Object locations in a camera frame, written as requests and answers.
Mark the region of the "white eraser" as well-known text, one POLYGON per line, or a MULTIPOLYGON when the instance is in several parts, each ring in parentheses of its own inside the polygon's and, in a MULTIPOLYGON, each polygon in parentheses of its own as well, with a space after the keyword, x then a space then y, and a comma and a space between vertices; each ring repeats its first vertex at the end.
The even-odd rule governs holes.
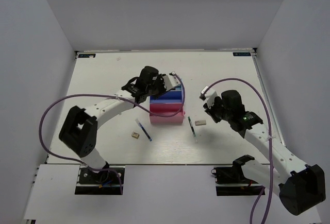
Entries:
POLYGON ((196 126, 204 126, 204 125, 207 125, 207 122, 206 122, 206 120, 196 120, 195 125, 196 126))

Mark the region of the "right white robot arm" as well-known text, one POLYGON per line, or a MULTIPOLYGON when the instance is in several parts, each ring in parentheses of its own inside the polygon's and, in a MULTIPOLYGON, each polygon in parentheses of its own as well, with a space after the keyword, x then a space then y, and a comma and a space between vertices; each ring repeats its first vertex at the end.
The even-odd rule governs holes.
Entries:
POLYGON ((204 87, 200 95, 205 112, 215 123, 226 121, 246 141, 257 148, 270 162, 260 164, 253 156, 244 155, 233 161, 233 177, 239 182, 251 179, 277 195, 285 209, 298 216, 326 199, 325 175, 315 164, 308 165, 296 157, 278 139, 268 134, 262 119, 246 111, 236 90, 220 96, 204 87))

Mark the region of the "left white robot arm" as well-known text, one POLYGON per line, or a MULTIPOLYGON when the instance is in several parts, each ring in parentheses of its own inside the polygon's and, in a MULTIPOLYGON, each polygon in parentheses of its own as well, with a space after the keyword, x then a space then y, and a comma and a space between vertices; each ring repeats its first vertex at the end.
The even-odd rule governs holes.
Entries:
POLYGON ((98 129, 122 112, 133 109, 150 96, 166 93, 168 75, 161 74, 151 66, 145 66, 140 75, 130 79, 118 90, 114 98, 106 98, 92 106, 72 107, 59 132, 59 139, 91 167, 91 176, 97 182, 104 182, 109 176, 109 164, 97 151, 98 129))

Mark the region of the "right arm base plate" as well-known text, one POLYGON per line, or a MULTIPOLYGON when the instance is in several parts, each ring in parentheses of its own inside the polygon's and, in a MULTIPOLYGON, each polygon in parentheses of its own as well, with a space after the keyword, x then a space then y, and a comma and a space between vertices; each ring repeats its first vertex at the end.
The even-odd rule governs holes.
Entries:
POLYGON ((258 196, 262 190, 257 182, 236 177, 229 166, 214 167, 211 174, 215 179, 217 196, 258 196))

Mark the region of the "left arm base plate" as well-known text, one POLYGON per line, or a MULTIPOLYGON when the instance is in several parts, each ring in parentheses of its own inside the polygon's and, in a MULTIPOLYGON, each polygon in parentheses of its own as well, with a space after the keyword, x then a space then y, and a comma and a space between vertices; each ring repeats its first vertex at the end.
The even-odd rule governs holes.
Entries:
POLYGON ((75 195, 122 195, 124 188, 124 167, 111 168, 113 171, 93 172, 82 167, 78 172, 75 195))

